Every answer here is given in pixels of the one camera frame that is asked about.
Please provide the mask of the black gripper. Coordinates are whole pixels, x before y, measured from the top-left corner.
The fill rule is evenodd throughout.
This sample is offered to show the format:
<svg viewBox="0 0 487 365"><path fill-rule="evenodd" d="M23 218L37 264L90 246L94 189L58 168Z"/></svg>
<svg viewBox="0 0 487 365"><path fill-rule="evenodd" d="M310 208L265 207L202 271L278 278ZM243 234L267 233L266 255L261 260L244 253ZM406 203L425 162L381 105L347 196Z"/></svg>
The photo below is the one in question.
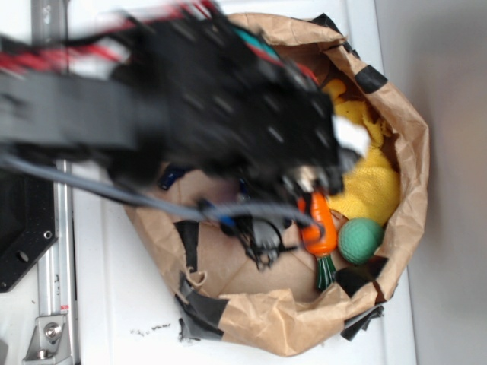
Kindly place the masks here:
<svg viewBox="0 0 487 365"><path fill-rule="evenodd" d="M133 21L116 33L129 60L113 78L135 89L156 157L245 179L263 195L343 189L333 105L298 65L213 12Z"/></svg>

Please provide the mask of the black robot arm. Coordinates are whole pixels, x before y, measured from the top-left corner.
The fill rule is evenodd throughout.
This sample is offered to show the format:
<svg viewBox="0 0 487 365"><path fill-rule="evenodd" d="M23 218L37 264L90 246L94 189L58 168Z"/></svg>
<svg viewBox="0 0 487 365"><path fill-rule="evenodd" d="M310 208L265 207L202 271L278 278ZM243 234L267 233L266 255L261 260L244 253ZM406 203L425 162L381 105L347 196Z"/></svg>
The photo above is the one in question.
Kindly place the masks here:
<svg viewBox="0 0 487 365"><path fill-rule="evenodd" d="M51 46L1 54L1 146L94 160L131 188L162 163L235 176L266 194L343 189L333 104L313 77L212 8L187 6Z"/></svg>

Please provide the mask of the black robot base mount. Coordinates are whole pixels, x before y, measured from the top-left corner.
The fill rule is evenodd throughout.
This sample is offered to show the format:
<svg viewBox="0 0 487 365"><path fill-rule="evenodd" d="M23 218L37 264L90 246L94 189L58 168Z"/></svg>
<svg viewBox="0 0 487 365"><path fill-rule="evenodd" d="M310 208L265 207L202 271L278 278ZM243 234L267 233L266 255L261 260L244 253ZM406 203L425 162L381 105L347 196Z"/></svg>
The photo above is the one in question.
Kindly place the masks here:
<svg viewBox="0 0 487 365"><path fill-rule="evenodd" d="M55 240L53 183L1 171L1 292L11 291Z"/></svg>

